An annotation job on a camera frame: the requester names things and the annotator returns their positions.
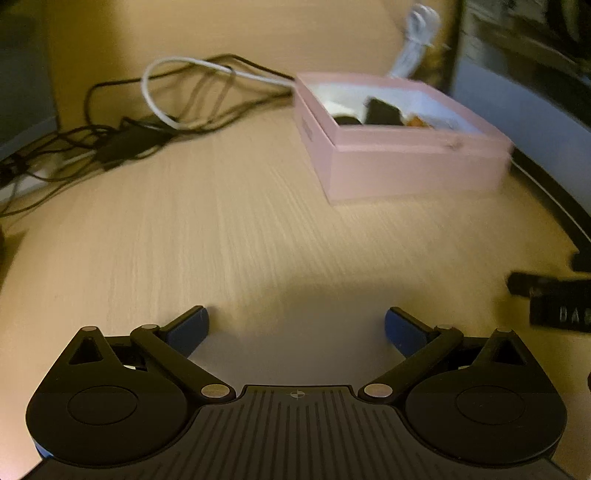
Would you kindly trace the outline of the black power brick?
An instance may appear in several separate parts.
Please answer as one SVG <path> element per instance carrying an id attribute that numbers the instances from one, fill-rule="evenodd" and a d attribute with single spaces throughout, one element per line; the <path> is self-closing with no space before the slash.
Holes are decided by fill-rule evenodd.
<path id="1" fill-rule="evenodd" d="M 165 145 L 171 139 L 169 131 L 134 125 L 118 132 L 99 147 L 94 160 L 104 169 L 114 168 Z"/>

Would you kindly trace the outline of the glass-sided computer case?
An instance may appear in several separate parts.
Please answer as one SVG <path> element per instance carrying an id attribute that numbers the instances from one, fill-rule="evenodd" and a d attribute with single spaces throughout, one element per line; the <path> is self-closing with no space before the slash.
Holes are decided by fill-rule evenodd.
<path id="1" fill-rule="evenodd" d="M 590 4 L 462 1 L 450 92 L 507 135 L 513 165 L 590 251 Z"/>

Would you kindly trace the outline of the dark monitor screen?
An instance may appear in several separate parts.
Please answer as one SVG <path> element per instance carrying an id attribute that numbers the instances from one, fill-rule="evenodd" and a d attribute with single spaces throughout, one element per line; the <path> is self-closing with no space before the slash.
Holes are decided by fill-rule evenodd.
<path id="1" fill-rule="evenodd" d="M 1 158 L 58 128 L 41 11 L 1 13 Z"/>

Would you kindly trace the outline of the black rectangular device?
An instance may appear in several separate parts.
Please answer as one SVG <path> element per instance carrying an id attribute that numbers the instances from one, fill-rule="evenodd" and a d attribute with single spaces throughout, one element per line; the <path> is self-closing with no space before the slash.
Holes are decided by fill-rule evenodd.
<path id="1" fill-rule="evenodd" d="M 370 97 L 366 101 L 366 116 L 363 119 L 365 125 L 377 126 L 403 126 L 401 110 L 383 100 Z"/>

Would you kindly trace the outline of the orange toy figure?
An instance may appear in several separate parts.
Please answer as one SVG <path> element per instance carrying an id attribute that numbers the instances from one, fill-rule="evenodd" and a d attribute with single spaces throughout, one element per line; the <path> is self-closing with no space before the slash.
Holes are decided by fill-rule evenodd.
<path id="1" fill-rule="evenodd" d="M 428 127 L 428 124 L 418 116 L 409 117 L 406 120 L 405 125 L 408 127 L 414 127 L 414 128 Z"/>

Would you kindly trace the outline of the white power strip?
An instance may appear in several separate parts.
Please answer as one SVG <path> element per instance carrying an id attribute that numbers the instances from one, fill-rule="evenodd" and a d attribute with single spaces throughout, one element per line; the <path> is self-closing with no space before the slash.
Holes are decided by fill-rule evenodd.
<path id="1" fill-rule="evenodd" d="M 46 186 L 57 186 L 93 159 L 93 150 L 78 154 L 52 153 L 34 160 L 28 173 L 1 188 L 1 203 L 32 193 Z"/>

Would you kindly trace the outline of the pink open cardboard box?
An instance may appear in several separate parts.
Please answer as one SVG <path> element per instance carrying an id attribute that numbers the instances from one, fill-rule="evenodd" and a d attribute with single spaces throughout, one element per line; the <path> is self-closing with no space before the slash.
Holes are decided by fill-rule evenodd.
<path id="1" fill-rule="evenodd" d="M 403 126 L 365 125 L 375 97 L 401 110 Z M 422 82 L 351 73 L 301 73 L 295 122 L 329 202 L 495 191 L 513 143 L 499 129 Z M 428 127 L 405 125 L 418 116 Z"/>

